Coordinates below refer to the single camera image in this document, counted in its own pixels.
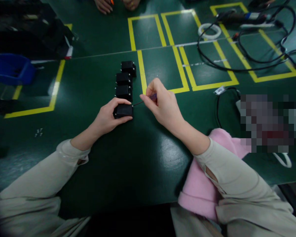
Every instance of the screwdriver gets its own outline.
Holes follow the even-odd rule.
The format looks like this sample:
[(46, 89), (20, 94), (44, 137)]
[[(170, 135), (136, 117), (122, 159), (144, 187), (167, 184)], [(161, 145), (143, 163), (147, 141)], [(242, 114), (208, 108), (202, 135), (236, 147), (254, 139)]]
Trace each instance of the screwdriver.
[(152, 94), (151, 96), (149, 96), (149, 98), (150, 98), (153, 102), (155, 102), (155, 101), (157, 100), (157, 94)]

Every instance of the green table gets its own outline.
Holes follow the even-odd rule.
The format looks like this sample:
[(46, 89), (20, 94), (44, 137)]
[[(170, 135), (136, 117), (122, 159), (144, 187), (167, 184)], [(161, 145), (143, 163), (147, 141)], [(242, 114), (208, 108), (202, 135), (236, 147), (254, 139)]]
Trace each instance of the green table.
[[(32, 85), (16, 88), (0, 84), (0, 97), (18, 99), (16, 113), (0, 116), (0, 191), (52, 153), (58, 143), (87, 128), (100, 107), (114, 96), (121, 61), (133, 60), (137, 65), (134, 103), (140, 101), (146, 85), (159, 77), (176, 93), (184, 118), (205, 134), (217, 127), (213, 91), (221, 85), (234, 85), (242, 94), (289, 94), (296, 100), (296, 70), (289, 65), (254, 74), (195, 65), (201, 60), (196, 46), (189, 43), (196, 42), (198, 25), (213, 22), (215, 11), (243, 11), (249, 1), (242, 5), (222, 0), (194, 4), (142, 0), (135, 12), (126, 11), (116, 1), (114, 12), (107, 16), (100, 14), (92, 1), (48, 2), (64, 23), (71, 24), (79, 40), (74, 42), (71, 60), (44, 64)], [(296, 10), (296, 1), (290, 4)], [(290, 28), (291, 16), (283, 12), (280, 18)], [(237, 45), (227, 38), (235, 32), (227, 28), (217, 42), (203, 44), (202, 49), (221, 65), (245, 68)], [(274, 54), (272, 42), (282, 36), (282, 31), (269, 29), (244, 37), (243, 44), (253, 56), (265, 59)], [(296, 29), (286, 45), (290, 50), (296, 48)], [(232, 93), (223, 95), (219, 114), (223, 128), (239, 137), (240, 117), (234, 102)], [(62, 189), (63, 217), (177, 200), (192, 155), (158, 124), (144, 104), (134, 113), (133, 121), (96, 142), (89, 163)], [(42, 135), (35, 137), (41, 128)], [(268, 154), (249, 154), (244, 161), (272, 185), (296, 182), (296, 154), (290, 157), (291, 169)]]

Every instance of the black wire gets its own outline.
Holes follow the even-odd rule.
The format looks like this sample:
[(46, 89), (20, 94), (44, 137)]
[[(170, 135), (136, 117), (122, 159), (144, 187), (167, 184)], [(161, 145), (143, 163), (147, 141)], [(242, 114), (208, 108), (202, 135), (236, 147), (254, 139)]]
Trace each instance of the black wire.
[[(270, 9), (274, 9), (274, 8), (281, 8), (281, 10), (283, 9), (283, 8), (286, 8), (286, 9), (289, 9), (290, 11), (291, 11), (291, 13), (293, 14), (293, 18), (294, 18), (294, 20), (293, 20), (293, 25), (292, 25), (292, 28), (291, 28), (291, 30), (289, 31), (289, 32), (287, 32), (287, 29), (284, 27), (284, 26), (282, 26), (282, 28), (285, 30), (285, 32), (286, 32), (286, 36), (281, 40), (281, 42), (280, 42), (280, 45), (281, 45), (281, 48), (282, 48), (282, 50), (284, 50), (285, 49), (285, 51), (286, 51), (286, 48), (283, 46), (283, 44), (285, 43), (285, 41), (286, 41), (286, 39), (287, 39), (287, 36), (289, 36), (291, 33), (292, 33), (292, 31), (294, 30), (294, 28), (295, 28), (295, 25), (296, 25), (296, 14), (295, 14), (295, 11), (291, 8), (291, 7), (289, 7), (289, 6), (286, 6), (286, 5), (279, 5), (279, 6), (274, 6), (274, 7), (271, 7), (271, 8), (268, 8), (268, 9), (266, 9), (266, 10), (270, 10)], [(285, 57), (285, 59), (284, 60), (280, 60), (279, 62), (277, 62), (277, 63), (275, 63), (275, 64), (273, 64), (273, 65), (269, 65), (269, 66), (265, 66), (265, 67), (259, 67), (259, 68), (251, 68), (251, 69), (234, 69), (234, 68), (227, 68), (227, 67), (224, 67), (224, 66), (221, 66), (221, 65), (219, 65), (219, 64), (216, 64), (215, 62), (213, 62), (211, 59), (209, 59), (202, 51), (201, 51), (201, 49), (200, 49), (200, 41), (201, 41), (201, 38), (202, 38), (202, 36), (203, 36), (203, 34), (206, 32), (206, 31), (208, 31), (214, 24), (216, 24), (223, 16), (225, 16), (225, 15), (227, 15), (227, 14), (230, 14), (231, 12), (233, 12), (233, 11), (228, 11), (228, 12), (225, 12), (223, 15), (222, 14), (220, 14), (220, 15), (218, 15), (218, 18), (216, 19), (216, 21), (214, 22), (214, 23), (212, 23), (207, 29), (205, 29), (203, 32), (202, 32), (202, 34), (199, 36), (199, 38), (198, 38), (198, 41), (197, 41), (197, 50), (198, 50), (198, 52), (200, 53), (200, 55), (201, 56), (203, 56), (206, 60), (207, 60), (207, 62), (205, 62), (205, 64), (206, 65), (208, 65), (208, 66), (211, 66), (211, 67), (214, 67), (214, 68), (217, 68), (217, 69), (220, 69), (220, 70), (224, 70), (224, 71), (233, 71), (233, 72), (248, 72), (248, 71), (257, 71), (257, 70), (263, 70), (263, 69), (268, 69), (268, 68), (272, 68), (272, 67), (275, 67), (275, 66), (277, 66), (277, 65), (279, 65), (279, 64), (281, 64), (281, 63), (284, 63), (286, 60), (287, 60), (287, 58), (289, 58), (292, 62), (293, 62), (293, 64), (294, 64), (294, 66), (296, 67), (296, 63), (292, 60), (292, 58), (289, 56), (289, 54), (292, 52), (289, 52), (289, 53), (283, 53), (282, 55), (280, 55), (280, 56), (278, 56), (276, 59), (273, 59), (273, 60), (271, 60), (271, 61), (268, 61), (268, 62), (262, 62), (262, 61), (258, 61), (258, 60), (255, 60), (255, 59), (253, 59), (252, 57), (248, 57), (249, 59), (253, 59), (253, 61), (255, 61), (255, 62), (262, 62), (262, 63), (270, 63), (270, 62), (273, 62), (273, 61), (275, 61), (275, 60), (278, 60), (279, 58), (281, 58), (282, 56), (286, 56)]]
[(295, 11), (294, 11), (290, 6), (285, 6), (285, 5), (284, 5), (284, 6), (280, 5), (280, 6), (270, 7), (270, 8), (268, 8), (267, 10), (274, 9), (274, 8), (278, 8), (278, 10), (279, 10), (279, 11), (276, 11), (276, 14), (278, 14), (281, 10), (283, 10), (284, 8), (286, 8), (286, 9), (288, 9), (288, 10), (292, 13), (292, 15), (293, 15), (293, 25), (292, 25), (292, 27), (291, 27), (291, 29), (290, 29), (289, 32), (288, 32), (287, 29), (284, 27), (284, 24), (283, 24), (283, 23), (281, 23), (280, 21), (276, 21), (276, 25), (278, 25), (278, 26), (280, 26), (281, 28), (283, 28), (284, 31), (285, 31), (285, 33), (286, 33), (285, 37), (283, 37), (283, 39), (280, 41), (280, 47), (281, 47), (282, 54), (279, 55), (279, 56), (277, 56), (276, 58), (274, 58), (274, 59), (272, 59), (272, 60), (269, 60), (269, 61), (260, 61), (260, 60), (256, 60), (256, 59), (254, 59), (254, 58), (251, 57), (250, 54), (246, 51), (246, 49), (243, 47), (243, 45), (242, 45), (242, 43), (241, 43), (241, 41), (240, 41), (241, 35), (242, 35), (243, 32), (245, 31), (245, 30), (242, 30), (242, 31), (240, 31), (239, 36), (238, 36), (238, 41), (237, 41), (237, 42), (238, 42), (238, 45), (239, 45), (240, 48), (242, 49), (242, 51), (243, 51), (243, 53), (244, 53), (244, 56), (245, 56), (246, 58), (248, 58), (249, 60), (253, 61), (253, 62), (260, 63), (260, 64), (272, 63), (272, 62), (274, 62), (274, 61), (276, 61), (276, 60), (279, 60), (279, 59), (280, 59), (281, 57), (283, 57), (284, 55), (286, 55), (286, 48), (284, 47), (283, 44), (286, 42), (287, 37), (293, 32), (293, 30), (294, 30), (294, 28), (295, 28), (295, 25), (296, 25), (296, 13), (295, 13)]
[(216, 121), (217, 121), (218, 126), (219, 126), (220, 128), (222, 128), (222, 126), (221, 126), (221, 123), (220, 123), (220, 120), (219, 120), (219, 116), (218, 116), (219, 98), (220, 98), (220, 96), (221, 96), (223, 93), (225, 93), (227, 90), (235, 90), (235, 91), (237, 92), (237, 97), (238, 97), (238, 99), (240, 99), (240, 91), (238, 91), (236, 87), (228, 87), (228, 88), (225, 89), (224, 92), (222, 92), (220, 95), (217, 96), (217, 99), (216, 99), (216, 113), (215, 113), (215, 115), (216, 115)]

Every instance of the pixelated area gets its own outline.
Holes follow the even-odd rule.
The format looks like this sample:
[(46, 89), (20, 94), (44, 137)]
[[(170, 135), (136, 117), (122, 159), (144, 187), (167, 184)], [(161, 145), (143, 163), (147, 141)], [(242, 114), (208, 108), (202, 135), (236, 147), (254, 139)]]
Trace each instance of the pixelated area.
[(251, 152), (296, 152), (296, 102), (289, 95), (241, 95), (241, 144)]

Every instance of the pink fabric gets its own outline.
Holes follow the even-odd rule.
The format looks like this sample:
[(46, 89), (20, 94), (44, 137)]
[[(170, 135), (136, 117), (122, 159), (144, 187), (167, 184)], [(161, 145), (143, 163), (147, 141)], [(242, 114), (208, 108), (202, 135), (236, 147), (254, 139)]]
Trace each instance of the pink fabric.
[[(240, 144), (240, 138), (232, 138), (224, 129), (212, 130), (209, 137), (242, 159), (248, 151)], [(206, 177), (195, 158), (191, 164), (178, 203), (185, 209), (217, 222), (215, 207), (219, 192)]]

